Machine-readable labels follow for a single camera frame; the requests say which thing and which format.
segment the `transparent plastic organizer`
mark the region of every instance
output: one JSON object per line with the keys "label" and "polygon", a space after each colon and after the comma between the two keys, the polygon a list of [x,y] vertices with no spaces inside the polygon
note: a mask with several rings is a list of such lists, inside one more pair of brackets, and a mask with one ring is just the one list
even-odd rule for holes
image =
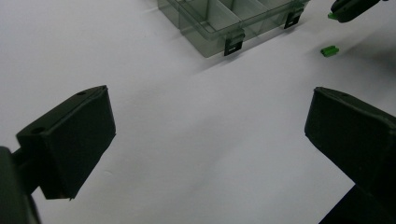
{"label": "transparent plastic organizer", "polygon": [[205,56],[242,48],[250,38],[296,24],[309,0],[158,0],[159,9]]}

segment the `small green object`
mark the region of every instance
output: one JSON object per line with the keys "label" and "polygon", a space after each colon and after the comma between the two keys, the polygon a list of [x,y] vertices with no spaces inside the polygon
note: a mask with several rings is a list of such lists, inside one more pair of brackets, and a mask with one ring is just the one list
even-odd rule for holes
{"label": "small green object", "polygon": [[332,12],[329,13],[329,15],[327,15],[327,18],[337,21],[337,17],[334,14],[332,14]]}
{"label": "small green object", "polygon": [[325,49],[322,49],[320,53],[323,54],[326,58],[332,57],[333,55],[337,54],[340,49],[336,48],[335,46],[329,46]]}

